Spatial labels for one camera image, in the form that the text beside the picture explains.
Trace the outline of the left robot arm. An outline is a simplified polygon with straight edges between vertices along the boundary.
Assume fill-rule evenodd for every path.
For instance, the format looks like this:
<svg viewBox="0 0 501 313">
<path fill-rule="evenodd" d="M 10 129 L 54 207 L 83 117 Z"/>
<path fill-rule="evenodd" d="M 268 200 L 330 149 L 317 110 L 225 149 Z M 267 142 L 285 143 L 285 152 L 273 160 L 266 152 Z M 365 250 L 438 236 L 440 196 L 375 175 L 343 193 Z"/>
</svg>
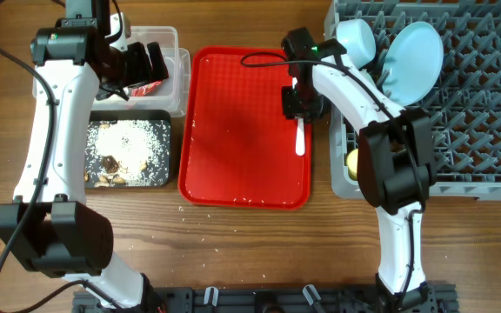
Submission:
<svg viewBox="0 0 501 313">
<path fill-rule="evenodd" d="M 0 274 L 13 256 L 28 271 L 83 287 L 111 312 L 164 312 L 149 278 L 113 250 L 110 221 L 90 209 L 84 150 L 93 103 L 167 76 L 156 43 L 127 43 L 113 1 L 67 1 L 40 29 L 25 69 L 36 82 L 27 159 L 10 203 L 0 204 Z"/>
</svg>

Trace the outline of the yellow plastic cup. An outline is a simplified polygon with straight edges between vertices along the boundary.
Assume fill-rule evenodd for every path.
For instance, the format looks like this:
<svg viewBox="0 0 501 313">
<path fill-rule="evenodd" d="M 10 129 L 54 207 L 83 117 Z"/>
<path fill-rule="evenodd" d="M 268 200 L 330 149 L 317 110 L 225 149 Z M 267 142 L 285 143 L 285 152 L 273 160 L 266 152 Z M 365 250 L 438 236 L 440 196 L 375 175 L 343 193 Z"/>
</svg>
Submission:
<svg viewBox="0 0 501 313">
<path fill-rule="evenodd" d="M 347 154 L 347 157 L 345 158 L 345 165 L 350 179 L 357 181 L 358 149 L 354 149 Z"/>
</svg>

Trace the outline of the red snack wrapper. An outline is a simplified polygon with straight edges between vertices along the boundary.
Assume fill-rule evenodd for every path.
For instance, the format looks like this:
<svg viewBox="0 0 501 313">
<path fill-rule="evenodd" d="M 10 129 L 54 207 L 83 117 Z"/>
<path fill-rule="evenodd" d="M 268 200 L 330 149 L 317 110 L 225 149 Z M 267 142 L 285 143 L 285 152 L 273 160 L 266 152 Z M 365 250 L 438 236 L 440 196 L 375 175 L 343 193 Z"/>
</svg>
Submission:
<svg viewBox="0 0 501 313">
<path fill-rule="evenodd" d="M 154 91 L 158 89 L 158 87 L 162 84 L 161 81 L 157 81 L 154 83 L 148 83 L 144 86 L 134 88 L 130 91 L 131 97 L 146 97 L 152 94 Z"/>
</svg>

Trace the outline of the red serving tray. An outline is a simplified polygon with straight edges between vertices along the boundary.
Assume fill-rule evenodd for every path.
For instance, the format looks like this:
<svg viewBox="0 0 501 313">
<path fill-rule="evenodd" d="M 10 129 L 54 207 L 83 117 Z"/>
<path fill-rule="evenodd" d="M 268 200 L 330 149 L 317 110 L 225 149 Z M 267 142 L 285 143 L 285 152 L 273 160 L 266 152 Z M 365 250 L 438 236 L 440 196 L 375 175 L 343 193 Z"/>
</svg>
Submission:
<svg viewBox="0 0 501 313">
<path fill-rule="evenodd" d="M 312 129 L 296 152 L 281 50 L 202 48 L 193 59 L 177 187 L 197 205 L 296 210 L 311 193 Z"/>
</svg>

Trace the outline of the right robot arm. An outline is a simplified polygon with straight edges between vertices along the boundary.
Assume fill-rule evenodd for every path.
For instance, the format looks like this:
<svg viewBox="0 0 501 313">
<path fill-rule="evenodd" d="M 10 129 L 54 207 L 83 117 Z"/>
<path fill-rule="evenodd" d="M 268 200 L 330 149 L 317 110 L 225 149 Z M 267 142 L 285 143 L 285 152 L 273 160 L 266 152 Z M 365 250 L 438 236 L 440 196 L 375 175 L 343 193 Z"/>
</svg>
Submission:
<svg viewBox="0 0 501 313">
<path fill-rule="evenodd" d="M 358 185 L 379 225 L 380 306 L 404 311 L 427 302 L 420 237 L 436 178 L 430 118 L 421 109 L 393 103 L 369 84 L 335 39 L 315 43 L 299 28 L 288 32 L 281 47 L 294 80 L 282 89 L 285 117 L 312 123 L 332 103 L 358 133 Z"/>
</svg>

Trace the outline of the clear plastic bin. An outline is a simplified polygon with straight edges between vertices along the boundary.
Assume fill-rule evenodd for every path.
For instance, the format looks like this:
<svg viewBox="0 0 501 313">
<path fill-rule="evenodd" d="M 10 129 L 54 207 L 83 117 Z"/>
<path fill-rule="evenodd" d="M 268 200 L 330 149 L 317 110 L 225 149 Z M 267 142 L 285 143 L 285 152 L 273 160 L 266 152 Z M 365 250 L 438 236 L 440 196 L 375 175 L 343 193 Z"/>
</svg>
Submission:
<svg viewBox="0 0 501 313">
<path fill-rule="evenodd" d="M 99 84 L 112 77 L 119 57 L 132 43 L 158 42 L 169 77 L 146 97 L 101 93 Z M 38 31 L 31 46 L 37 70 L 57 93 L 62 118 L 88 121 L 95 115 L 164 111 L 181 117 L 186 111 L 186 82 L 190 77 L 189 57 L 178 46 L 177 31 L 169 26 L 129 27 L 122 22 L 112 26 L 77 24 L 70 19 L 55 28 Z"/>
</svg>

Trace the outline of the white plastic fork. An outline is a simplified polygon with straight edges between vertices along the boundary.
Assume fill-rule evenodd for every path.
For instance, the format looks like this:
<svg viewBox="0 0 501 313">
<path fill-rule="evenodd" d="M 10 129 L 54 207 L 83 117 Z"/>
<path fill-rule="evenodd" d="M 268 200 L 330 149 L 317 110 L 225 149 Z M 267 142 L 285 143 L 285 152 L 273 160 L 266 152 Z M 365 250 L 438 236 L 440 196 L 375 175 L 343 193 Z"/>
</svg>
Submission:
<svg viewBox="0 0 501 313">
<path fill-rule="evenodd" d="M 306 151 L 306 144 L 305 144 L 305 133 L 304 133 L 304 120 L 302 118 L 298 118 L 295 152 L 298 156 L 302 157 L 305 154 L 305 151 Z"/>
</svg>

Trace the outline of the large light blue plate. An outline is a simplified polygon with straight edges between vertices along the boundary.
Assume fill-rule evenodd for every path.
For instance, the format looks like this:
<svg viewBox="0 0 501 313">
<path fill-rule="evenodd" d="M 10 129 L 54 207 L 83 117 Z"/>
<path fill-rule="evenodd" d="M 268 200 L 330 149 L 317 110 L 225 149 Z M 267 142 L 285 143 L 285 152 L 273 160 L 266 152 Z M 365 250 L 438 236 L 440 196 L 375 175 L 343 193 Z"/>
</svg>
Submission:
<svg viewBox="0 0 501 313">
<path fill-rule="evenodd" d="M 384 60 L 388 77 L 382 88 L 403 106 L 414 104 L 431 91 L 443 68 L 441 36 L 427 22 L 415 22 L 399 32 Z"/>
</svg>

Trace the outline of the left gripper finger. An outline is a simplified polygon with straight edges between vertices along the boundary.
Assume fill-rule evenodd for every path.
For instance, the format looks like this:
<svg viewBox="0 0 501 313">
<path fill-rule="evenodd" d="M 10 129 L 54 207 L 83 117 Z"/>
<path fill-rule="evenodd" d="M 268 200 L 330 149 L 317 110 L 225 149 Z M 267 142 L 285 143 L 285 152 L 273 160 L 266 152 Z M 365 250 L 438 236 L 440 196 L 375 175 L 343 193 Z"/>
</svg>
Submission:
<svg viewBox="0 0 501 313">
<path fill-rule="evenodd" d="M 126 86 L 140 87 L 152 82 L 152 67 L 144 45 L 132 43 L 126 51 Z"/>
<path fill-rule="evenodd" d="M 152 66 L 151 78 L 153 81 L 163 81 L 169 77 L 169 71 L 164 61 L 164 56 L 158 42 L 147 44 L 147 50 Z"/>
</svg>

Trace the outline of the light blue bowl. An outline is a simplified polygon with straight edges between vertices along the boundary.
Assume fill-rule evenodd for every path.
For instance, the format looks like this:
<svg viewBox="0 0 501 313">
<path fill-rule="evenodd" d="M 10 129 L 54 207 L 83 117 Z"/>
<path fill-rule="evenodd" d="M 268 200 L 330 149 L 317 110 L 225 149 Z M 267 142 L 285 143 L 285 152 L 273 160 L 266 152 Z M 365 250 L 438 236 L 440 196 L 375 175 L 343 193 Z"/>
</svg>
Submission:
<svg viewBox="0 0 501 313">
<path fill-rule="evenodd" d="M 336 39 L 346 48 L 347 55 L 358 68 L 370 63 L 376 55 L 376 42 L 371 27 L 363 19 L 340 22 Z"/>
</svg>

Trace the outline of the grey dishwasher rack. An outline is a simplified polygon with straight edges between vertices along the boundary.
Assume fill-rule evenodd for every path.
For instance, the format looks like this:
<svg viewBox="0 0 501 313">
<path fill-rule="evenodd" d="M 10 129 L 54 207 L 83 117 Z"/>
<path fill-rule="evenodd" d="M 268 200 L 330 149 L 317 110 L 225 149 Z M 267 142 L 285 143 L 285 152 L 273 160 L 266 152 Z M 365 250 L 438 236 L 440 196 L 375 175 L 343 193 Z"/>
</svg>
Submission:
<svg viewBox="0 0 501 313">
<path fill-rule="evenodd" d="M 440 34 L 443 69 L 420 102 L 437 158 L 431 194 L 501 201 L 501 1 L 334 1 L 325 36 L 356 18 L 374 33 L 377 55 L 367 70 L 376 83 L 385 80 L 384 57 L 401 30 L 426 22 Z"/>
</svg>

